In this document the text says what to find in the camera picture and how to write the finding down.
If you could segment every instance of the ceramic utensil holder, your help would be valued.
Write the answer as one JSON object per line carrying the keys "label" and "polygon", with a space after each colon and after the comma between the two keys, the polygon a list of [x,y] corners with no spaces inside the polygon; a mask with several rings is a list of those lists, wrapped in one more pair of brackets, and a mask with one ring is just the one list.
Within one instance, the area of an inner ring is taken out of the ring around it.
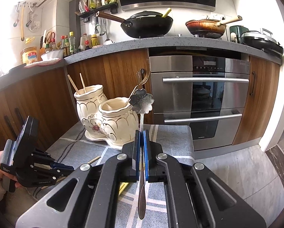
{"label": "ceramic utensil holder", "polygon": [[128,104],[126,97],[117,97],[107,100],[102,85],[86,87],[75,92],[77,111],[83,126],[86,128],[85,136],[91,141],[105,140],[115,149],[135,138],[139,129],[138,116]]}

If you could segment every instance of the stainless steel oven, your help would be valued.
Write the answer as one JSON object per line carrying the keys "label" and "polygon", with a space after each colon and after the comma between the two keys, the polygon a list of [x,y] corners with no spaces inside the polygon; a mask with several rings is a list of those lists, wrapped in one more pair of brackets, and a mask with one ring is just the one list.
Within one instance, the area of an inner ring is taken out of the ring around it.
{"label": "stainless steel oven", "polygon": [[205,56],[150,57],[156,124],[189,125],[194,149],[231,145],[243,113],[249,62]]}

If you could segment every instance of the oven window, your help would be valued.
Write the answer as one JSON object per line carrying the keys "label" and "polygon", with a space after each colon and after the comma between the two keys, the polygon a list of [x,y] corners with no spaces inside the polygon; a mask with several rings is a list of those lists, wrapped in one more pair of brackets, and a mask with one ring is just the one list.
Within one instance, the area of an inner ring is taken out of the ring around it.
{"label": "oven window", "polygon": [[[220,110],[192,112],[191,118],[219,116]],[[191,122],[189,124],[192,130],[193,140],[213,138],[216,133],[218,120],[207,122]]]}
{"label": "oven window", "polygon": [[[193,77],[221,77],[224,73],[206,72],[193,74]],[[224,82],[193,82],[192,111],[221,109]]]}

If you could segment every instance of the kitchen countertop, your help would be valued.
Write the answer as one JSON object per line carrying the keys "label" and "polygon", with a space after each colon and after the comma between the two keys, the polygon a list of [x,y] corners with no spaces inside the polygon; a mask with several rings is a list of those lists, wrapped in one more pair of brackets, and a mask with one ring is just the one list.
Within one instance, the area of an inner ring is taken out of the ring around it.
{"label": "kitchen countertop", "polygon": [[23,80],[27,77],[39,74],[48,70],[65,67],[69,64],[79,62],[88,58],[120,52],[134,49],[142,48],[152,48],[152,47],[163,47],[163,46],[190,46],[190,47],[208,47],[208,48],[218,48],[224,50],[237,51],[249,55],[253,55],[259,58],[263,58],[277,64],[282,64],[282,60],[271,56],[261,50],[237,44],[233,42],[218,40],[218,39],[206,39],[206,38],[193,38],[193,37],[157,37],[157,38],[147,38],[147,39],[133,39],[123,42],[117,42],[110,45],[104,45],[98,48],[90,49],[77,53],[75,55],[68,56],[58,63],[50,66],[44,67],[32,67],[32,68],[16,68],[11,69],[9,74],[0,77],[0,90]]}

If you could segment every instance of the oven door handle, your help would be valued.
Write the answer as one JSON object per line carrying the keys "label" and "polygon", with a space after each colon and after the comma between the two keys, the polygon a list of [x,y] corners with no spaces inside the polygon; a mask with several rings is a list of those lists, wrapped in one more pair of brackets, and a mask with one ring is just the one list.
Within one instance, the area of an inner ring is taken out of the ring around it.
{"label": "oven door handle", "polygon": [[217,77],[176,77],[176,78],[162,78],[163,83],[175,82],[236,82],[249,83],[249,79],[243,78],[217,78]]}
{"label": "oven door handle", "polygon": [[232,115],[224,115],[224,116],[210,116],[210,117],[198,117],[198,118],[183,118],[183,119],[165,119],[165,124],[171,123],[183,123],[183,122],[208,122],[208,121],[216,121],[216,120],[223,120],[223,119],[230,119],[242,117],[241,113],[232,114]]}

